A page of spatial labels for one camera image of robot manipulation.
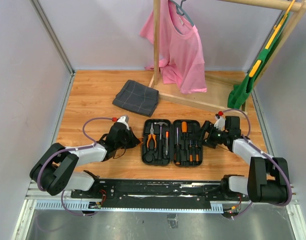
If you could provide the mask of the orange utility knife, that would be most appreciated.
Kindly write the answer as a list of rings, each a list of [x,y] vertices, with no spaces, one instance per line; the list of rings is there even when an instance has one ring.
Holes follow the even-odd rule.
[[[165,132],[165,155],[169,154],[169,131]]]

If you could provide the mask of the orange handled pliers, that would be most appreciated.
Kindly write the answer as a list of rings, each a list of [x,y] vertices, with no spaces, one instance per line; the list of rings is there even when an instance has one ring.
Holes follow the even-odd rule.
[[[155,132],[154,132],[154,124],[153,123],[151,123],[150,134],[148,135],[148,139],[147,139],[147,142],[146,142],[146,147],[148,149],[150,149],[151,142],[153,142],[152,147],[155,150],[157,148],[157,139],[156,139],[156,135],[155,135]]]

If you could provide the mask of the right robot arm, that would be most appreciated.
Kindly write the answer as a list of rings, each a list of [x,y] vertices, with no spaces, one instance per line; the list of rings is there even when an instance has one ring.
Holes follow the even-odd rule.
[[[238,116],[218,116],[224,121],[221,127],[205,121],[190,139],[200,146],[216,148],[224,145],[248,165],[248,176],[228,174],[221,179],[219,193],[225,200],[237,193],[248,196],[253,203],[268,203],[286,206],[292,200],[288,163],[283,157],[274,157],[260,150],[242,134]]]

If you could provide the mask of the claw hammer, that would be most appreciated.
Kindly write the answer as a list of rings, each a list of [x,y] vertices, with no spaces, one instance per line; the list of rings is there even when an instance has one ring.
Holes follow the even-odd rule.
[[[168,124],[164,121],[154,122],[155,125],[159,125],[160,133],[159,133],[159,141],[158,141],[158,155],[157,159],[161,161],[163,159],[163,126],[168,127]]]

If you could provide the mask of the black handled nut driver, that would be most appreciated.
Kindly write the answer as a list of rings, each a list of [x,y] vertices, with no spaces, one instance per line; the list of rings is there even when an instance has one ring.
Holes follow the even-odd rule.
[[[175,146],[175,152],[174,152],[174,160],[176,165],[181,164],[181,147],[179,145],[179,128],[176,128],[176,146]]]

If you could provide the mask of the orange black screwdriver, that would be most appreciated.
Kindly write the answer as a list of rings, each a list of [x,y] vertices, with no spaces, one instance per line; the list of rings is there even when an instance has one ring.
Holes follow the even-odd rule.
[[[183,140],[185,141],[188,135],[188,124],[186,121],[181,122],[181,131],[182,131]]]

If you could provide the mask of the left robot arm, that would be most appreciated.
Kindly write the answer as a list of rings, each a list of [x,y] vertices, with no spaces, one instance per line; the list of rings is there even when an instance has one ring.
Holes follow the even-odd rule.
[[[52,144],[31,169],[29,177],[41,191],[51,196],[65,189],[76,189],[94,198],[100,193],[100,185],[89,173],[74,173],[74,169],[88,163],[105,162],[113,158],[117,150],[132,149],[140,142],[131,127],[117,121],[109,133],[90,145],[65,147],[58,142]]]

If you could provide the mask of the black plastic tool case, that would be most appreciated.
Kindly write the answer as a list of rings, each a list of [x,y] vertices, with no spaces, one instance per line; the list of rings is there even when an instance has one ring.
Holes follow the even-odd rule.
[[[187,122],[187,137],[186,140],[183,140],[182,135],[182,122]],[[168,127],[165,125],[162,127],[162,140],[163,140],[163,158],[162,160],[158,160],[158,149],[159,149],[159,139],[160,139],[160,126],[154,124],[154,122],[165,122],[168,124]],[[154,134],[156,135],[157,147],[153,149],[153,142],[150,143],[150,149],[147,148],[147,140],[148,135],[150,134],[151,123],[153,123]],[[196,162],[196,152],[195,152],[195,141],[192,142],[192,150],[193,150],[193,162],[190,162],[190,153],[189,146],[190,140],[189,136],[192,133],[192,125],[200,125],[200,123],[196,120],[189,119],[177,119],[174,121],[170,121],[168,119],[148,119],[144,122],[144,127],[142,131],[142,140],[143,145],[141,147],[141,160],[143,163],[151,166],[167,166],[170,163],[175,163],[175,148],[176,148],[176,138],[177,132],[176,128],[178,127],[179,131],[179,145],[180,145],[180,154],[181,154],[181,162],[180,165],[176,165],[177,167],[197,167],[200,166],[203,162],[203,146],[202,144],[198,144],[199,149],[199,162]],[[166,131],[169,131],[169,151],[168,155],[165,155],[166,150]]]

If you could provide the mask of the small black screwdriver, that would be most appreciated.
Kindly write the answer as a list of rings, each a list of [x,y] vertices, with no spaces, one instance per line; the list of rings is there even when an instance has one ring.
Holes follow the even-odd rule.
[[[189,161],[193,162],[193,146],[191,140],[189,140]]]
[[[198,163],[199,160],[199,146],[198,146],[198,142],[195,141],[195,161]]]

